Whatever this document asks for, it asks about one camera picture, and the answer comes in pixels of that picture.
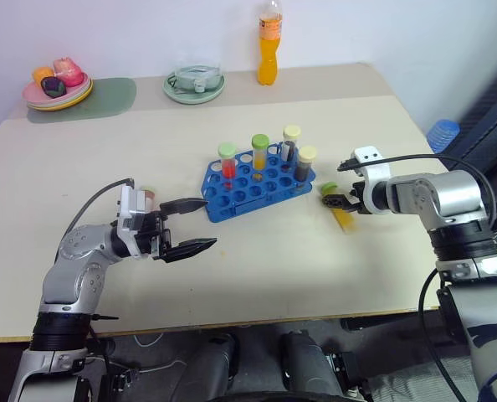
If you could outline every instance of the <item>pink plate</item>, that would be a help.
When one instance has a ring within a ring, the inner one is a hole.
[[[83,82],[76,86],[69,86],[66,88],[66,95],[60,96],[59,98],[50,98],[42,89],[40,89],[35,83],[30,82],[22,91],[22,97],[27,101],[34,103],[37,106],[50,106],[50,104],[61,101],[66,101],[71,99],[76,93],[83,91],[84,88],[89,87],[90,79],[89,76],[83,73]]]

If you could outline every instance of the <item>green mat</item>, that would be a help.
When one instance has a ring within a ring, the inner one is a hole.
[[[130,109],[136,93],[135,81],[129,78],[94,80],[90,95],[77,105],[62,111],[29,109],[28,120],[32,123],[55,123],[116,116]]]

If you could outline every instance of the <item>red liquid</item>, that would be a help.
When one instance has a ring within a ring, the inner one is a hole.
[[[225,178],[235,178],[235,158],[223,159],[223,176]]]

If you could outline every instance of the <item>yellow plate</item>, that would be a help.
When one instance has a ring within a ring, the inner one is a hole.
[[[75,105],[76,103],[80,103],[84,98],[89,96],[90,92],[92,91],[92,87],[94,86],[93,81],[90,80],[90,87],[88,90],[86,90],[83,95],[71,100],[68,103],[64,103],[63,105],[57,105],[57,106],[51,106],[51,107],[37,107],[37,106],[31,106],[28,105],[31,109],[35,109],[36,111],[60,111],[61,109],[66,109],[67,107],[71,107]]]

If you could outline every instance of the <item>blue bottle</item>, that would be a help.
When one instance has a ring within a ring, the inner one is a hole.
[[[427,142],[434,153],[440,153],[460,133],[459,124],[451,120],[438,120],[427,133]]]

